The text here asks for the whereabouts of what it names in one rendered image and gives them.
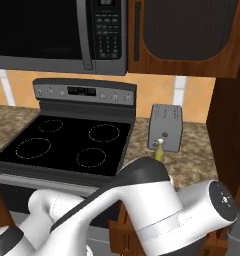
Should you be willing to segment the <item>grey toaster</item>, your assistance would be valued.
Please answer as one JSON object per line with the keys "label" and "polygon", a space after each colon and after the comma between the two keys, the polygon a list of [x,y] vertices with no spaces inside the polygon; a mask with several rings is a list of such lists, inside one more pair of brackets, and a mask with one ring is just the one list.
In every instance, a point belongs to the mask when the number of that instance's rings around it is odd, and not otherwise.
{"label": "grey toaster", "polygon": [[178,152],[183,133],[182,107],[179,105],[154,104],[152,106],[149,129],[148,148],[155,150],[158,140],[163,140],[167,152]]}

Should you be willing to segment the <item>yellow-green bottle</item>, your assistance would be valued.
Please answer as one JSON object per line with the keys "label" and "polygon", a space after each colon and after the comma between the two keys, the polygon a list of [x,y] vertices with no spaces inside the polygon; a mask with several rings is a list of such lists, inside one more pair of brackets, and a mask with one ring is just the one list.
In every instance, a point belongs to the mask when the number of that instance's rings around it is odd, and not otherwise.
{"label": "yellow-green bottle", "polygon": [[155,159],[160,162],[164,162],[164,148],[163,148],[163,139],[159,139],[157,143],[157,148],[155,150]]}

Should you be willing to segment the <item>black glass hob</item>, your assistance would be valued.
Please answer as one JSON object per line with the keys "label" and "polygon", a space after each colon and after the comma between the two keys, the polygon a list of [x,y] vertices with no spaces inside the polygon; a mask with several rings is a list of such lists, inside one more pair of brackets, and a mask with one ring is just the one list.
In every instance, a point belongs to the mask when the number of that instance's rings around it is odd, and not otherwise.
{"label": "black glass hob", "polygon": [[0,150],[0,171],[100,187],[121,168],[136,118],[137,86],[39,78],[40,112]]}

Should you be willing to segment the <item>dark wooden tall cabinet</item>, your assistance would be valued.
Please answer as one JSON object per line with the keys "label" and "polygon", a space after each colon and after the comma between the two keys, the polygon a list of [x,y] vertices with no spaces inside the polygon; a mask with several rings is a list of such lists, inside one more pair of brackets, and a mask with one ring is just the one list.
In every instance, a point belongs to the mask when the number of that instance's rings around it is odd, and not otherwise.
{"label": "dark wooden tall cabinet", "polygon": [[216,79],[206,125],[218,178],[239,203],[240,66],[235,79]]}

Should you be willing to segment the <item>black microwave oven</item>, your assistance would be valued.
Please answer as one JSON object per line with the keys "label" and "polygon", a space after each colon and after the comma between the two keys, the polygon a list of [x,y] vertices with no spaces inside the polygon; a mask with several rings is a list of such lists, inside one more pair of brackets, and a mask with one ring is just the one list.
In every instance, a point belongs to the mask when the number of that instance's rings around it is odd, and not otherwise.
{"label": "black microwave oven", "polygon": [[0,0],[0,69],[124,75],[127,0],[86,0],[93,69],[83,65],[76,0]]}

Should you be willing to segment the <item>wooden cupboard door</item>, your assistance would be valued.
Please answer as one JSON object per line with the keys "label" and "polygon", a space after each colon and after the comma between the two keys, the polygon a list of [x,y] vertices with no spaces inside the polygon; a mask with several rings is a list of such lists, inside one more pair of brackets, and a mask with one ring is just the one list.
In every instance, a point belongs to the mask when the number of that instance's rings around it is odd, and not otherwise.
{"label": "wooden cupboard door", "polygon": [[[134,61],[135,2],[141,2]],[[240,0],[128,0],[128,71],[234,78],[240,66]]]}

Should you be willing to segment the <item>black oven door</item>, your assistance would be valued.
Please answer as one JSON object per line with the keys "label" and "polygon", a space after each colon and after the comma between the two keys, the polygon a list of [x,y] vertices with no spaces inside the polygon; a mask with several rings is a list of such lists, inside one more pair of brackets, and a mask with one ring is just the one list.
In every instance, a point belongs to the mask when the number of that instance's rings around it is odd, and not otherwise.
{"label": "black oven door", "polygon": [[[28,199],[33,192],[34,189],[30,188],[0,184],[0,196],[16,224],[21,224],[28,217]],[[118,220],[119,209],[119,202],[116,202],[98,215],[91,225],[107,228],[109,220]]]}

